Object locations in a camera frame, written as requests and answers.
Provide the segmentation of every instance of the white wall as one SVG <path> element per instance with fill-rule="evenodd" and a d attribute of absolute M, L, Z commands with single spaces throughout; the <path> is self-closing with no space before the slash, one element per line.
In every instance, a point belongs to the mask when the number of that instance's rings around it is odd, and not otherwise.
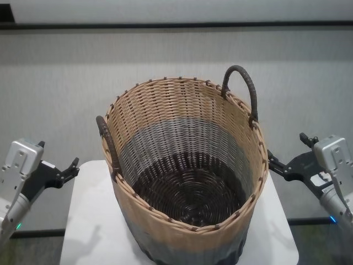
<path fill-rule="evenodd" d="M 10 0 L 17 23 L 352 20 L 351 0 Z"/>
<path fill-rule="evenodd" d="M 61 169 L 75 156 L 103 159 L 95 117 L 124 90 L 164 76 L 221 83 L 235 63 L 253 78 L 268 148 L 284 162 L 308 151 L 302 131 L 341 135 L 353 150 L 352 47 L 349 28 L 3 31 L 0 160 L 24 136 L 46 141 L 44 159 Z M 240 77 L 229 87 L 249 100 Z M 272 175 L 288 218 L 325 215 L 302 183 Z M 46 190 L 23 229 L 65 227 L 71 190 Z"/>

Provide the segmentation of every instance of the gray wicker band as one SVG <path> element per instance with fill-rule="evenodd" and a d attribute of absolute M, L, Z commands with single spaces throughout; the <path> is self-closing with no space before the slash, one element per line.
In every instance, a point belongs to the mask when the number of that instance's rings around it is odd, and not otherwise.
<path fill-rule="evenodd" d="M 133 186 L 154 162 L 182 152 L 203 152 L 219 159 L 240 179 L 246 198 L 252 194 L 252 172 L 242 148 L 220 126 L 198 118 L 165 120 L 138 131 L 119 157 L 124 179 Z"/>

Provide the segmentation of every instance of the basket rim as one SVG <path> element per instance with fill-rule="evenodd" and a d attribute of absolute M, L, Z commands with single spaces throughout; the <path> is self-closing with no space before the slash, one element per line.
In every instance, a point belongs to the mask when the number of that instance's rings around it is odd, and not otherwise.
<path fill-rule="evenodd" d="M 124 96 L 128 95 L 130 92 L 135 90 L 136 88 L 139 88 L 140 86 L 145 86 L 146 84 L 151 84 L 158 83 L 160 81 L 197 81 L 198 83 L 203 83 L 208 87 L 211 87 L 215 89 L 216 91 L 219 92 L 219 95 L 221 95 L 221 86 L 213 84 L 210 80 L 204 81 L 197 79 L 196 77 L 194 78 L 182 78 L 182 77 L 177 77 L 177 78 L 161 78 L 161 79 L 150 79 L 147 82 L 143 82 L 141 84 L 136 84 L 133 88 L 129 89 L 128 91 L 125 91 L 125 93 L 117 97 L 116 101 L 113 103 L 114 105 L 116 102 L 123 98 Z M 226 92 L 226 100 L 230 102 L 232 105 L 234 105 L 236 108 L 239 110 L 245 112 L 248 116 L 251 114 L 251 110 L 249 105 L 242 101 L 240 98 L 235 96 L 233 93 L 230 91 Z M 105 122 L 108 121 L 108 117 L 110 116 L 110 112 L 112 111 L 112 108 L 109 108 L 106 116 L 104 117 Z M 204 233 L 213 233 L 219 229 L 226 229 L 228 226 L 235 225 L 240 222 L 242 217 L 247 216 L 250 212 L 254 210 L 255 204 L 258 201 L 261 192 L 264 188 L 265 182 L 267 180 L 268 172 L 269 172 L 269 165 L 268 165 L 268 153 L 267 153 L 267 148 L 265 145 L 263 133 L 260 129 L 259 122 L 256 120 L 252 121 L 252 130 L 255 131 L 255 135 L 258 139 L 258 147 L 259 147 L 259 152 L 262 157 L 262 168 L 261 168 L 261 176 L 258 178 L 258 182 L 256 187 L 254 188 L 254 192 L 252 193 L 251 196 L 246 200 L 246 202 L 242 205 L 242 207 L 234 212 L 230 217 L 228 217 L 226 220 L 223 222 L 216 224 L 216 225 L 208 225 L 208 226 L 203 226 L 203 227 L 198 227 L 198 226 L 192 226 L 184 222 L 176 221 L 172 218 L 170 218 L 168 215 L 164 214 L 161 211 L 158 211 L 157 209 L 151 207 L 146 201 L 144 201 L 138 194 L 132 189 L 132 187 L 124 180 L 121 174 L 116 173 L 115 179 L 116 179 L 116 184 L 119 185 L 123 192 L 131 197 L 132 201 L 136 203 L 142 210 L 149 211 L 149 213 L 156 218 L 160 222 L 167 222 L 170 227 L 173 227 L 175 229 L 181 230 L 183 232 L 190 232 L 190 233 L 197 233 L 197 234 L 204 234 Z M 101 142 L 102 142 L 102 149 L 103 149 L 103 154 L 105 156 L 105 160 L 108 164 L 109 171 L 112 172 L 112 164 L 111 164 L 111 157 L 109 152 L 107 152 L 107 145 L 105 142 L 105 139 L 101 137 Z"/>

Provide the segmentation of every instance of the tan wicker weave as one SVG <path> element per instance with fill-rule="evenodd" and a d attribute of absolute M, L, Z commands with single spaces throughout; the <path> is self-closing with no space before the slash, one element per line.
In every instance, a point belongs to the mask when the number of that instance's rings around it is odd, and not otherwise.
<path fill-rule="evenodd" d="M 268 160 L 257 122 L 256 95 L 255 99 L 252 97 L 251 111 L 247 104 L 228 91 L 227 83 L 234 70 L 242 74 L 248 86 L 252 85 L 245 70 L 239 66 L 233 66 L 227 71 L 223 89 L 210 81 L 197 78 L 149 80 L 136 84 L 116 99 L 104 118 L 108 127 L 97 120 L 100 123 L 105 159 L 116 181 L 113 181 L 114 192 L 125 218 L 157 242 L 173 249 L 198 253 L 216 250 L 234 240 L 237 234 L 247 231 L 255 203 L 264 187 Z M 123 148 L 139 131 L 168 120 L 172 122 L 175 119 L 191 118 L 216 124 L 233 136 L 239 148 L 244 151 L 252 172 L 250 183 L 253 191 L 244 205 L 216 225 L 192 226 L 153 209 L 128 184 L 119 164 Z M 104 137 L 109 132 L 111 139 Z"/>

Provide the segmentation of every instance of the robotic arm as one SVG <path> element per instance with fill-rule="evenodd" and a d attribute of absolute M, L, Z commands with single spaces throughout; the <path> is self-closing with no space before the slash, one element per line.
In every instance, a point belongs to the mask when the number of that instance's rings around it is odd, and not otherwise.
<path fill-rule="evenodd" d="M 30 206 L 46 188 L 60 189 L 77 176 L 78 158 L 64 171 L 41 160 L 44 142 L 13 141 L 0 171 L 0 249 L 20 227 Z"/>
<path fill-rule="evenodd" d="M 282 164 L 270 152 L 270 170 L 287 181 L 302 181 L 319 199 L 332 220 L 353 235 L 353 160 L 344 138 L 331 135 L 319 141 L 304 133 L 300 140 L 312 150 Z"/>

